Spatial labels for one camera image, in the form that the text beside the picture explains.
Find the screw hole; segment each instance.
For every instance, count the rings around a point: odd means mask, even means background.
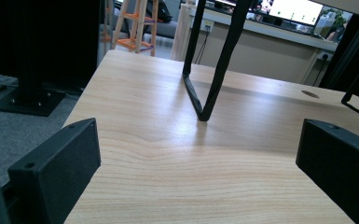
[[[31,169],[35,166],[35,164],[33,162],[27,163],[26,165],[24,165],[25,169]]]
[[[302,93],[304,93],[304,94],[306,94],[306,95],[308,95],[308,96],[310,96],[310,97],[319,99],[319,96],[318,96],[317,94],[312,93],[312,92],[310,92],[310,91],[302,91]]]

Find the wooden table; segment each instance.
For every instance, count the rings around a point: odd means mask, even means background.
[[[352,222],[295,164],[305,118],[359,134],[343,92],[228,72],[200,122],[182,66],[106,54],[66,121],[95,117],[102,153],[67,223]],[[202,103],[213,74],[193,65]]]

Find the cable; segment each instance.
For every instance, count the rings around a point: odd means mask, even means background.
[[[327,55],[327,54],[324,54],[324,56],[322,56],[322,58],[324,59],[324,61],[322,62],[321,69],[319,70],[318,76],[316,76],[316,79],[315,79],[315,81],[313,82],[312,86],[315,86],[316,81],[318,80],[318,77],[321,75],[322,70],[324,70],[324,63],[327,61],[328,55]]]
[[[76,95],[73,95],[73,94],[69,94],[69,93],[66,93],[65,94],[68,98],[71,98],[71,99],[74,99],[74,100],[78,100],[80,98],[80,96],[76,96]]]
[[[205,36],[205,40],[204,40],[204,42],[202,43],[202,46],[201,46],[200,51],[199,51],[199,54],[197,55],[196,61],[194,62],[195,64],[200,64],[200,62],[201,62],[201,58],[202,58],[203,52],[205,51],[206,41],[207,41],[207,39],[208,39],[208,35],[209,35],[209,33],[210,33],[210,29],[211,29],[210,26],[206,26],[206,36]]]
[[[1,77],[0,78],[0,86],[5,86],[5,87],[18,87],[17,85],[12,85],[12,84],[6,84],[4,82],[11,80],[13,77]]]

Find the monitor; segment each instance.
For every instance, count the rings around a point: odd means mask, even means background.
[[[287,21],[315,25],[322,7],[308,0],[274,0],[269,14]]]

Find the wood grain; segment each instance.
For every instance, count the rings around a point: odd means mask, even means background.
[[[359,134],[343,92],[228,72],[200,122],[182,66],[106,54],[66,121],[96,118],[102,153],[67,223],[351,222],[295,164],[305,118]],[[202,103],[213,73],[193,65]]]

